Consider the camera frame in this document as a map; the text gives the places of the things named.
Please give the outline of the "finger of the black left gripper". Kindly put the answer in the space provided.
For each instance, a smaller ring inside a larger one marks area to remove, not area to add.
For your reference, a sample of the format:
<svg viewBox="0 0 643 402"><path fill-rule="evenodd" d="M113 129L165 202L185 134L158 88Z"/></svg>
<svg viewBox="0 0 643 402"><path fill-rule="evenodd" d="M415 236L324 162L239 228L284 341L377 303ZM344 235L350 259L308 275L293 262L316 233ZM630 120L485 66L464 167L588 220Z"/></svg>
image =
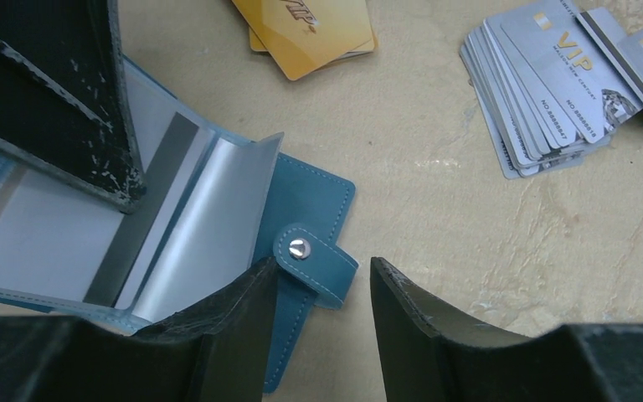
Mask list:
<svg viewBox="0 0 643 402"><path fill-rule="evenodd" d="M147 191L114 1L0 1L0 154L129 214Z"/></svg>

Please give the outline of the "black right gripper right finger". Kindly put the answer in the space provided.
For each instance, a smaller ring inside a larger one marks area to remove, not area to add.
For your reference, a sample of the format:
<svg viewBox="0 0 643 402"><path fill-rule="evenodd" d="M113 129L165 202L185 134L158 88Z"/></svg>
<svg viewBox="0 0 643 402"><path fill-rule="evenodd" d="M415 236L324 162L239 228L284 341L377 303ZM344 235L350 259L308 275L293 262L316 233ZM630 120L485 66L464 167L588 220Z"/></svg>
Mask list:
<svg viewBox="0 0 643 402"><path fill-rule="evenodd" d="M643 323L569 323L530 338L370 262L389 401L643 401Z"/></svg>

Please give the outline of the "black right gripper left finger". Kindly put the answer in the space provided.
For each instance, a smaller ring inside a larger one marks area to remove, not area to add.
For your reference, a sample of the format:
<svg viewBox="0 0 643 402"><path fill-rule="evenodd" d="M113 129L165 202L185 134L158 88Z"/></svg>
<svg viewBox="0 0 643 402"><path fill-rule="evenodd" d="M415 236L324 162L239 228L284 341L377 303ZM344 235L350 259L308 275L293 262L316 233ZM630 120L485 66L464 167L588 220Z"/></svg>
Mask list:
<svg viewBox="0 0 643 402"><path fill-rule="evenodd" d="M278 266L124 336L72 316L0 317L0 401L259 401Z"/></svg>

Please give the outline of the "blue leather card holder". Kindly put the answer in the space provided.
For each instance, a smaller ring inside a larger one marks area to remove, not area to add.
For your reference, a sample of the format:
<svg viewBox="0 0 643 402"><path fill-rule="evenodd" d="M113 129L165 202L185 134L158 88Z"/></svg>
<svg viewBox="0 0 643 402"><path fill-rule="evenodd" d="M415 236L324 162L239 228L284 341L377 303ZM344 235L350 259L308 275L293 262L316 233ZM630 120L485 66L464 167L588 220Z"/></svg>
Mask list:
<svg viewBox="0 0 643 402"><path fill-rule="evenodd" d="M166 111L203 119L174 94L126 62L131 116ZM72 316L131 336L223 289L258 261L278 266L277 298L263 393L284 373L314 306L342 306L358 267L337 246L354 185L280 151L281 134L254 142L206 121L213 138L143 271L131 272L113 305L106 294L76 302L3 295L27 316ZM0 155L0 195L26 171Z"/></svg>

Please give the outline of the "single white credit card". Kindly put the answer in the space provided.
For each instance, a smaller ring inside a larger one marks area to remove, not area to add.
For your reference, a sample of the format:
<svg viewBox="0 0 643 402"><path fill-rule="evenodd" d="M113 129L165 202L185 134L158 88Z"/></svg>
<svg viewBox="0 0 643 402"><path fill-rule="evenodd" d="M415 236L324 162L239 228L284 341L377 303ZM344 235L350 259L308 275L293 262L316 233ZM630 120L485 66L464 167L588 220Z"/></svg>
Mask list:
<svg viewBox="0 0 643 402"><path fill-rule="evenodd" d="M83 302L100 292L113 305L129 274L147 268L213 132L173 111L135 126L149 185L135 213L29 170L0 195L1 294Z"/></svg>

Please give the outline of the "orange credit card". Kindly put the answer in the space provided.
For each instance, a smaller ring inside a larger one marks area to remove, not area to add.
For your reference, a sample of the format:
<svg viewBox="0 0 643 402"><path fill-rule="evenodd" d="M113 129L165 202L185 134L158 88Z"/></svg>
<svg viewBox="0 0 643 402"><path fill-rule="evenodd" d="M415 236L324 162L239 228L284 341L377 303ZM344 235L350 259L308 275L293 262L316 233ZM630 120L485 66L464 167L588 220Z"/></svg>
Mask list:
<svg viewBox="0 0 643 402"><path fill-rule="evenodd" d="M291 81L330 63L372 53L378 46L365 1L241 0L233 4L255 41Z"/></svg>

